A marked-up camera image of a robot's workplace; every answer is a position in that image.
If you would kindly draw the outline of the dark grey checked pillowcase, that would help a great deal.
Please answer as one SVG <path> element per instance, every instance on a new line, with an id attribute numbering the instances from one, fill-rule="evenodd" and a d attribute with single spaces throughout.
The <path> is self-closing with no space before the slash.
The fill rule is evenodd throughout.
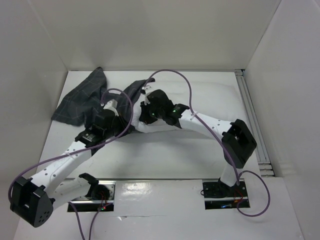
<path id="1" fill-rule="evenodd" d="M 101 104 L 104 105 L 110 100 L 116 100 L 116 109 L 124 120 L 126 128 L 132 114 L 128 98 L 135 104 L 141 95 L 140 90 L 145 82 L 145 79 L 135 80 L 123 90 L 123 93 L 111 93 L 108 91 L 104 70 L 97 67 L 85 80 L 63 97 L 51 119 L 76 127 L 84 125 L 85 130 L 80 132 L 75 140 L 84 143 L 86 148 L 100 145 L 108 139 L 102 142 L 89 142 L 85 139 L 85 133 L 86 129 L 94 122 L 96 115 L 103 110 Z"/>

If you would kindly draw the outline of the white pillow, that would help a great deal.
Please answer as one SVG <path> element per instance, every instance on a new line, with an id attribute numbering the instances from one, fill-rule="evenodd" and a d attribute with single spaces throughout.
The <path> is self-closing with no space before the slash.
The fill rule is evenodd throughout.
<path id="1" fill-rule="evenodd" d="M 164 81 L 156 80 L 147 84 L 151 91 L 162 90 L 174 104 L 189 105 L 189 88 L 184 80 Z M 209 82 L 194 82 L 191 84 L 191 104 L 195 112 L 207 115 L 216 119 L 233 122 L 237 119 L 247 122 L 242 99 L 234 87 Z M 133 119 L 131 125 L 142 133 L 155 133 L 175 131 L 178 128 L 166 124 L 159 119 L 156 122 L 146 125 L 139 121 L 141 115 L 140 104 L 145 100 L 140 95 L 133 106 Z"/>

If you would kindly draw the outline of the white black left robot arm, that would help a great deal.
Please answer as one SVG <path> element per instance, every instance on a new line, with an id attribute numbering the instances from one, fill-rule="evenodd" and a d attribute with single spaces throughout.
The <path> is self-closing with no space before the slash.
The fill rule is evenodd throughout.
<path id="1" fill-rule="evenodd" d="M 113 110 L 103 110 L 90 127 L 82 131 L 60 159 L 30 178 L 17 177 L 10 195 L 10 210 L 34 228 L 42 226 L 53 211 L 79 197 L 106 202 L 107 187 L 88 173 L 64 182 L 79 165 L 89 160 L 104 143 L 119 136 L 127 127 L 125 119 Z"/>

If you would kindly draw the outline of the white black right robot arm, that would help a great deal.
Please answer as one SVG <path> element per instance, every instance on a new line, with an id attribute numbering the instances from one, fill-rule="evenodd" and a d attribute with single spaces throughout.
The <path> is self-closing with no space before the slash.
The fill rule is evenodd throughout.
<path id="1" fill-rule="evenodd" d="M 174 104 L 160 89 L 143 87 L 140 116 L 136 129 L 140 132 L 189 130 L 216 140 L 223 150 L 226 165 L 218 182 L 223 196 L 230 196 L 240 183 L 240 172 L 257 147 L 251 131 L 241 119 L 225 121 L 200 114 L 191 107 Z"/>

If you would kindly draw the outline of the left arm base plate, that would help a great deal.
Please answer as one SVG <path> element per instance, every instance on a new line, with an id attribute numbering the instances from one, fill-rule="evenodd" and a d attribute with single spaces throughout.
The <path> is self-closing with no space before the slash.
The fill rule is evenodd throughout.
<path id="1" fill-rule="evenodd" d="M 93 197 L 80 196 L 71 201 L 79 213 L 113 212 L 115 207 L 115 180 L 99 180 L 99 187 Z"/>

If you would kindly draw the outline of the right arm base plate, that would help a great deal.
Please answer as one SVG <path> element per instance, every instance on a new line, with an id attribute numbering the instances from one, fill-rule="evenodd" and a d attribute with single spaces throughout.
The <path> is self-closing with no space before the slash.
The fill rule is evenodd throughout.
<path id="1" fill-rule="evenodd" d="M 206 210 L 250 208 L 247 186 L 243 180 L 233 187 L 221 186 L 218 180 L 203 181 L 200 194 Z"/>

